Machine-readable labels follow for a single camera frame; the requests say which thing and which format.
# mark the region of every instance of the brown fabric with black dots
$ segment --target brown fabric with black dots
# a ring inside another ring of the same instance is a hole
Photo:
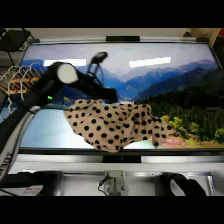
[[[74,132],[95,149],[118,152],[126,145],[152,136],[158,146],[173,133],[171,127],[154,117],[147,104],[110,104],[102,100],[76,100],[65,116]]]

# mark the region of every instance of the black polka dot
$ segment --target black polka dot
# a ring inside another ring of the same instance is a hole
[[[106,133],[103,133],[103,134],[101,135],[101,137],[102,137],[102,138],[106,138],[106,137],[107,137],[107,134],[106,134]]]

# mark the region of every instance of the forest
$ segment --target forest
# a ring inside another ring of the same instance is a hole
[[[175,137],[184,141],[191,140],[189,142],[195,147],[205,146],[197,144],[199,142],[206,142],[211,148],[214,144],[216,147],[224,147],[224,109],[214,106],[211,108],[184,106],[183,95],[183,92],[168,93],[148,97],[135,103],[150,104],[152,114],[174,128]]]

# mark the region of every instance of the screen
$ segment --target screen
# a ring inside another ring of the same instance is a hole
[[[101,64],[103,74],[99,72],[97,76],[105,87],[117,90],[119,102],[150,104],[152,114],[167,121],[175,129],[175,134],[167,139],[162,148],[224,148],[223,74],[207,44],[33,45],[27,49],[22,64],[41,60],[43,65],[50,65],[54,61],[63,60],[85,73],[91,58],[99,52],[107,52],[109,56]],[[55,108],[68,107],[77,99],[89,99],[89,96],[64,87],[50,105]],[[57,145],[66,148],[86,148],[88,145],[84,143],[84,146],[77,146],[77,141],[75,144],[69,140],[70,143],[63,143],[63,146],[61,140],[58,141],[60,143]],[[132,143],[126,148],[153,147],[146,140]]]

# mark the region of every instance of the metal bracket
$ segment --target metal bracket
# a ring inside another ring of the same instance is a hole
[[[110,177],[110,179],[104,183],[104,191],[108,196],[127,196],[124,171],[106,171],[106,176]]]

